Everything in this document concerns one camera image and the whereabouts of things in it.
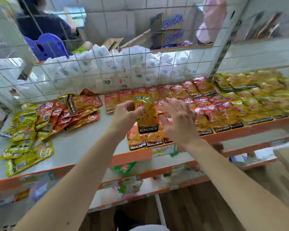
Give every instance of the person in dark shirt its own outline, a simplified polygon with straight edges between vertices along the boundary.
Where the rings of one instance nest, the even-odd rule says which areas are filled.
[[[18,2],[24,13],[17,15],[16,19],[19,30],[24,36],[31,40],[38,40],[43,33],[51,33],[63,41],[72,39],[71,27],[68,23],[58,16],[45,13],[46,0],[18,0]]]

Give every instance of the dark blue shirt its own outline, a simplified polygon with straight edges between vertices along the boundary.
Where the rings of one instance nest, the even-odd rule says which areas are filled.
[[[43,33],[54,34],[63,41],[72,39],[71,27],[63,19],[53,14],[40,13],[40,15],[43,16],[35,17],[35,20]],[[38,40],[42,35],[30,15],[17,16],[17,22],[20,32],[31,40]]]

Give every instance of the black hair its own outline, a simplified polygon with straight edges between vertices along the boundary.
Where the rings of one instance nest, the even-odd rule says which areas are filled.
[[[29,12],[33,15],[39,15],[40,11],[38,10],[39,6],[45,6],[46,0],[17,0],[20,7],[24,11],[25,15],[30,15]]]

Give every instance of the hand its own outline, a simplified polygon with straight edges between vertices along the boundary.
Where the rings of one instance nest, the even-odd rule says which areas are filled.
[[[166,101],[162,105],[171,116],[172,125],[165,116],[159,116],[166,135],[182,147],[193,141],[200,140],[201,138],[193,121],[194,113],[189,109],[188,104],[181,100],[169,98],[166,98]]]
[[[132,100],[118,104],[109,129],[116,132],[116,136],[121,142],[137,121],[137,116],[144,113],[144,111],[144,107],[138,107],[135,110],[134,101]]]

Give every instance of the left hand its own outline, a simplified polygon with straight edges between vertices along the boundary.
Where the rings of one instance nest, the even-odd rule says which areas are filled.
[[[134,101],[132,100],[118,104],[109,129],[116,132],[116,136],[121,142],[137,121],[137,116],[144,113],[144,111],[144,107],[138,107],[135,110]]]

